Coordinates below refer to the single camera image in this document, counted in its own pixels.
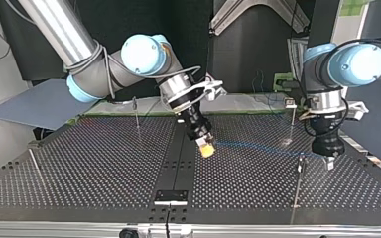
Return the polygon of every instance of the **aluminum frame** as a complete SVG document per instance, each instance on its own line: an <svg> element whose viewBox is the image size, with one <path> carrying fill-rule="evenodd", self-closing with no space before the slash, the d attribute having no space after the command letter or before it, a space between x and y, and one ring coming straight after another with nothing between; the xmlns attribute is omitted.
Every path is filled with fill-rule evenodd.
<svg viewBox="0 0 381 238"><path fill-rule="evenodd" d="M272 8L284 21L292 25L295 4L297 4L296 0L228 0L210 22L210 29L213 34L219 36L247 9L257 5ZM298 5L297 14L293 22L294 30L297 33L302 32L309 22L308 17Z"/></svg>

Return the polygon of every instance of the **gray sheet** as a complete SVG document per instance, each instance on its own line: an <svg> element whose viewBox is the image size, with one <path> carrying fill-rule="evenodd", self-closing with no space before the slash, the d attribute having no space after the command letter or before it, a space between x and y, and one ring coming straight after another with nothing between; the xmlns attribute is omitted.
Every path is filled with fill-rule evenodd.
<svg viewBox="0 0 381 238"><path fill-rule="evenodd" d="M50 79L0 104L0 119L57 130L92 104L76 101L65 80Z"/></svg>

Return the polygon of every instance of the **vertical metal pole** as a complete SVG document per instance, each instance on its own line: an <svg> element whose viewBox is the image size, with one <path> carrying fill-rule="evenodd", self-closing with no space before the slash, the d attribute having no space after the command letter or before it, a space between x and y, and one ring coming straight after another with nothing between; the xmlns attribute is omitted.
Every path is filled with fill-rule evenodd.
<svg viewBox="0 0 381 238"><path fill-rule="evenodd" d="M296 109L297 108L293 108L292 126L295 125Z"/></svg>

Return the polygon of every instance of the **metal rod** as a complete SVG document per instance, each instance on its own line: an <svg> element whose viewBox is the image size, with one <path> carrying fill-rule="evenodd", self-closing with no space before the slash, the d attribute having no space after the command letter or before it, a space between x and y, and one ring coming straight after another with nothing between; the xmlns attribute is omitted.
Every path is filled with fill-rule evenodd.
<svg viewBox="0 0 381 238"><path fill-rule="evenodd" d="M292 126L295 125L296 109L297 109L297 108L294 108L294 109L293 109Z"/></svg>
<svg viewBox="0 0 381 238"><path fill-rule="evenodd" d="M34 167L39 170L40 167L39 167L39 164L37 164L37 161L36 161L36 157L34 156L34 153L33 153L33 150L32 149L29 149L29 153L30 153L30 156L33 160L33 164L34 164Z"/></svg>
<svg viewBox="0 0 381 238"><path fill-rule="evenodd" d="M67 0L20 0L20 4L66 65L92 55L96 44Z"/></svg>

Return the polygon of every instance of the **end effector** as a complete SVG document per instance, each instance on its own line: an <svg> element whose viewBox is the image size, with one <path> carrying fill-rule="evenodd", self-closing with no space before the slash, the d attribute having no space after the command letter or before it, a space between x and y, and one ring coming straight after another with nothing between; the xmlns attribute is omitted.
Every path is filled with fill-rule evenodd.
<svg viewBox="0 0 381 238"><path fill-rule="evenodd" d="M381 41L358 41L338 47L325 44L307 49L302 84L307 98L309 119L315 133L312 151L324 156L328 169L345 152L339 128L356 108L342 95L342 87L357 87L381 80Z"/></svg>

